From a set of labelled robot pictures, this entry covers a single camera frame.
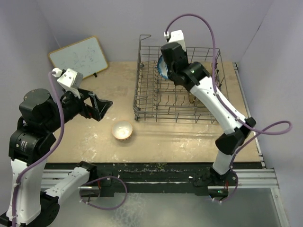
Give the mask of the blue white patterned bowl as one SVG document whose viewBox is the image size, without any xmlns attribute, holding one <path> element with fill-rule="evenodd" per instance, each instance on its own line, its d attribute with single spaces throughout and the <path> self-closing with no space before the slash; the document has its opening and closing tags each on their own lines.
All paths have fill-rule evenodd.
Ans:
<svg viewBox="0 0 303 227">
<path fill-rule="evenodd" d="M 167 64 L 164 61 L 163 56 L 161 55 L 158 59 L 157 62 L 157 70 L 159 75 L 163 78 L 163 79 L 169 79 L 168 77 L 168 68 L 167 68 Z"/>
</svg>

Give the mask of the beige white bowl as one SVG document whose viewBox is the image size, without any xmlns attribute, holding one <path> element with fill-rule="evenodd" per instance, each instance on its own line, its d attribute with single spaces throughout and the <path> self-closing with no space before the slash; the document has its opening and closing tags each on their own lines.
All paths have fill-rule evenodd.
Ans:
<svg viewBox="0 0 303 227">
<path fill-rule="evenodd" d="M 133 126 L 128 121 L 118 121 L 112 126 L 111 132 L 117 140 L 127 140 L 133 133 Z"/>
</svg>

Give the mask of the brown rimmed cream bowl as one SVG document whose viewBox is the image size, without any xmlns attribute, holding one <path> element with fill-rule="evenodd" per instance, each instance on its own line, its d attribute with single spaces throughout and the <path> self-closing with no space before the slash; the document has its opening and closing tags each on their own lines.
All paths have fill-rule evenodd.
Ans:
<svg viewBox="0 0 303 227">
<path fill-rule="evenodd" d="M 189 93 L 188 94 L 188 100 L 189 100 L 190 104 L 193 104 L 196 101 L 196 97 L 193 94 Z"/>
</svg>

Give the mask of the grey wire dish rack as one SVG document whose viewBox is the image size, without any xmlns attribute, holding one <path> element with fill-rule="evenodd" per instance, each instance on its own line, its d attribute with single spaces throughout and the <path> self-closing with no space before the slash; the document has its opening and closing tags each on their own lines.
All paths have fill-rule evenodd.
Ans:
<svg viewBox="0 0 303 227">
<path fill-rule="evenodd" d="M 160 46 L 152 45 L 151 35 L 140 35 L 133 100 L 135 120 L 214 123 L 215 117 L 199 99 L 190 104 L 189 92 L 184 87 L 159 75 L 160 56 Z"/>
</svg>

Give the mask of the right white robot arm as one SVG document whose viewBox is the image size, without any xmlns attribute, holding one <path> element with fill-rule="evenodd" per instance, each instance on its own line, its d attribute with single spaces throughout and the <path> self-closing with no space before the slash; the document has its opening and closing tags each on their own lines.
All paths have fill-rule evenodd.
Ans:
<svg viewBox="0 0 303 227">
<path fill-rule="evenodd" d="M 223 134 L 215 141 L 218 154 L 210 170 L 211 181 L 221 185 L 227 180 L 234 152 L 239 148 L 256 125 L 254 118 L 246 118 L 237 112 L 217 89 L 213 79 L 199 63 L 189 63 L 187 53 L 178 43 L 168 43 L 161 47 L 161 53 L 168 68 L 168 77 L 176 86 L 183 86 L 199 99 L 213 114 L 223 129 Z"/>
</svg>

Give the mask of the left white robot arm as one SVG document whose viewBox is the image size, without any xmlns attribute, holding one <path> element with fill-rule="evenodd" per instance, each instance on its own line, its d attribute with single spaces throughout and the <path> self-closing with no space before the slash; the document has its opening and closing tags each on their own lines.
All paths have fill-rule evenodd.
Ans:
<svg viewBox="0 0 303 227">
<path fill-rule="evenodd" d="M 42 175 L 47 158 L 58 147 L 65 124 L 76 115 L 101 121 L 112 101 L 99 99 L 92 91 L 70 91 L 62 97 L 51 96 L 39 88 L 25 94 L 19 105 L 21 117 L 9 140 L 9 157 L 13 173 L 11 200 L 0 217 L 6 227 L 46 227 L 56 218 L 61 204 L 81 185 L 97 181 L 97 167 L 80 162 L 54 187 L 42 191 Z"/>
</svg>

